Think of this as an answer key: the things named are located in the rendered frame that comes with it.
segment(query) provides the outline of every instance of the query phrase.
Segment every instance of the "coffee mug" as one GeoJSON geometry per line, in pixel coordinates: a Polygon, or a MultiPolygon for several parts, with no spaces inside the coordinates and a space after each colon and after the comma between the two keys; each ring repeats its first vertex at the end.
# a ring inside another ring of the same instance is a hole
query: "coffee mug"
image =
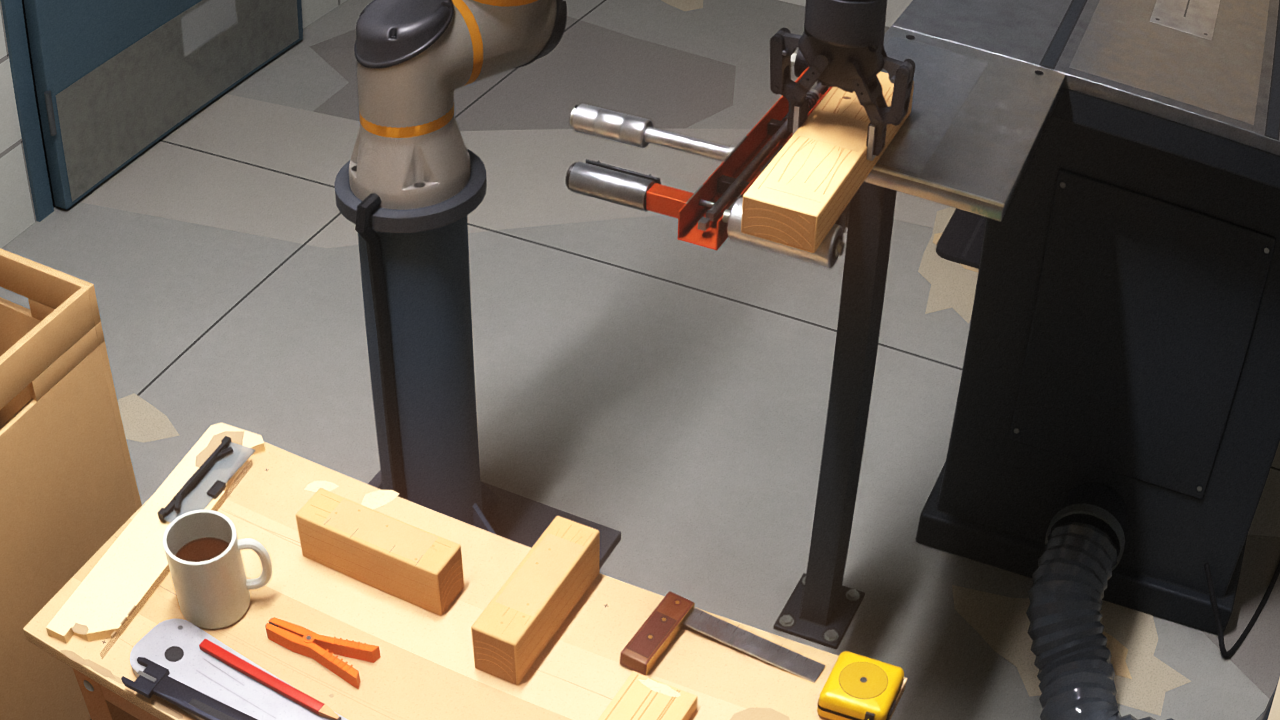
{"type": "Polygon", "coordinates": [[[255,539],[237,539],[230,518],[216,510],[192,510],[164,533],[164,552],[182,616],[198,628],[234,625],[248,612],[248,591],[271,579],[271,556],[255,539]],[[244,577],[242,550],[262,561],[262,574],[244,577]]]}

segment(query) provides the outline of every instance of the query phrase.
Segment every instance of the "mug handle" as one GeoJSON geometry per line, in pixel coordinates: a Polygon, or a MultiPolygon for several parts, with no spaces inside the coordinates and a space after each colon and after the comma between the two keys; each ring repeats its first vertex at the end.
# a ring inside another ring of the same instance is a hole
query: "mug handle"
{"type": "Polygon", "coordinates": [[[246,579],[244,587],[248,589],[257,589],[266,584],[271,579],[271,556],[266,553],[266,548],[262,543],[256,539],[242,539],[238,544],[239,550],[252,550],[257,553],[257,559],[262,561],[262,574],[253,578],[252,580],[246,579]]]}

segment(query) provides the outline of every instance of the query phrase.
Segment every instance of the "workbench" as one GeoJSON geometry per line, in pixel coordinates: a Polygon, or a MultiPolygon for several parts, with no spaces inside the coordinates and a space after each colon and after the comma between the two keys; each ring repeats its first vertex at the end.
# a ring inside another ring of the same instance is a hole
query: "workbench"
{"type": "MultiPolygon", "coordinates": [[[[225,430],[228,425],[211,427],[193,447],[207,445],[215,428],[225,430]]],[[[233,519],[239,537],[266,546],[274,569],[266,587],[250,592],[252,602],[244,619],[210,633],[218,641],[349,720],[408,720],[422,717],[424,710],[440,719],[596,720],[626,683],[630,670],[620,665],[620,653],[657,607],[659,593],[602,577],[532,676],[513,685],[475,669],[471,625],[529,548],[398,497],[378,506],[392,518],[462,546],[465,589],[457,603],[438,616],[302,556],[294,515],[316,487],[357,502],[369,493],[389,493],[269,443],[227,491],[220,511],[233,519]],[[264,625],[273,616],[378,644],[381,659],[360,664],[361,688],[352,688],[314,660],[270,642],[264,625]]],[[[119,536],[102,546],[24,630],[32,642],[72,666],[92,720],[184,717],[136,696],[120,682],[134,676],[131,648],[156,624],[180,618],[168,573],[110,639],[91,642],[73,634],[64,642],[45,629],[119,536]]],[[[163,552],[159,541],[155,552],[163,552]]],[[[247,574],[256,575],[256,556],[246,553],[244,561],[247,574]]],[[[827,671],[835,664],[829,652],[768,637],[822,662],[827,671]]],[[[701,720],[813,717],[826,680],[826,674],[819,682],[805,680],[689,632],[676,639],[652,676],[695,693],[701,720]]]]}

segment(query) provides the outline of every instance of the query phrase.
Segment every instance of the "red pencil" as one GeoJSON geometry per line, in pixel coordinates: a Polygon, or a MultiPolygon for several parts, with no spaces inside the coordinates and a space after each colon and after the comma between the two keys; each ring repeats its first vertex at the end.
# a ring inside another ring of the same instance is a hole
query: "red pencil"
{"type": "Polygon", "coordinates": [[[329,717],[330,720],[339,720],[338,714],[326,708],[324,703],[320,702],[319,700],[294,688],[293,685],[289,685],[288,683],[276,678],[275,675],[271,675],[270,673],[246,662],[238,655],[230,652],[225,647],[205,639],[200,641],[200,650],[207,652],[209,655],[212,655],[218,660],[221,660],[223,662],[230,665],[232,667],[239,670],[241,673],[244,673],[250,678],[253,678],[259,683],[262,683],[264,685],[283,694],[284,697],[292,700],[293,702],[301,705],[302,707],[306,707],[311,712],[315,712],[316,715],[321,715],[324,717],[329,717]]]}

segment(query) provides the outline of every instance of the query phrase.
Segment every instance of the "yellow tape measure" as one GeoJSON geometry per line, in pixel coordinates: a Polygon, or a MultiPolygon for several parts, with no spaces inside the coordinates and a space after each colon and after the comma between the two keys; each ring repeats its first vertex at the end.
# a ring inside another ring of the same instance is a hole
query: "yellow tape measure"
{"type": "Polygon", "coordinates": [[[826,720],[884,720],[906,684],[902,669],[852,652],[841,652],[818,697],[826,720]]]}

